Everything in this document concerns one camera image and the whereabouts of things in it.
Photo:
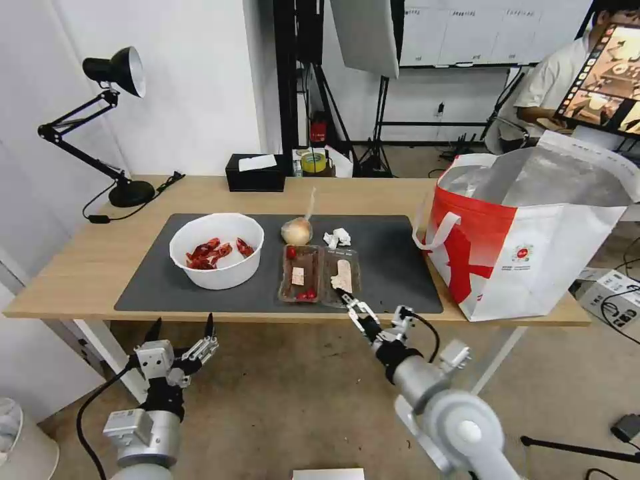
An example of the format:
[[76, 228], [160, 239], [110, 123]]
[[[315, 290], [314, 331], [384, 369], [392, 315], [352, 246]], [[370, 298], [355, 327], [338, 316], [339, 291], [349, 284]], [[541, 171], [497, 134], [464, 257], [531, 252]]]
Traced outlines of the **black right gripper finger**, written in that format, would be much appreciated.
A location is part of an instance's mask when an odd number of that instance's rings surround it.
[[365, 338], [369, 338], [367, 332], [370, 308], [366, 302], [359, 300], [352, 295], [340, 295], [341, 301], [347, 309], [347, 314], [356, 328]]
[[347, 314], [357, 328], [364, 328], [371, 321], [380, 326], [379, 319], [366, 302], [352, 295], [345, 295]]

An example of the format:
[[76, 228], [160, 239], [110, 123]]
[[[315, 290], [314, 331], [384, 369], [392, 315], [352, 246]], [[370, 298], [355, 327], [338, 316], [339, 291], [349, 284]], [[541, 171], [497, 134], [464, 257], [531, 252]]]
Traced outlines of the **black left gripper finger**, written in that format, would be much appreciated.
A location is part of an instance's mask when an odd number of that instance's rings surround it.
[[181, 356], [181, 369], [184, 373], [196, 373], [213, 356], [219, 346], [215, 332], [213, 314], [209, 313], [203, 338]]
[[159, 317], [149, 328], [148, 332], [145, 334], [143, 349], [154, 349], [160, 346], [159, 344], [159, 334], [162, 326], [162, 318]]

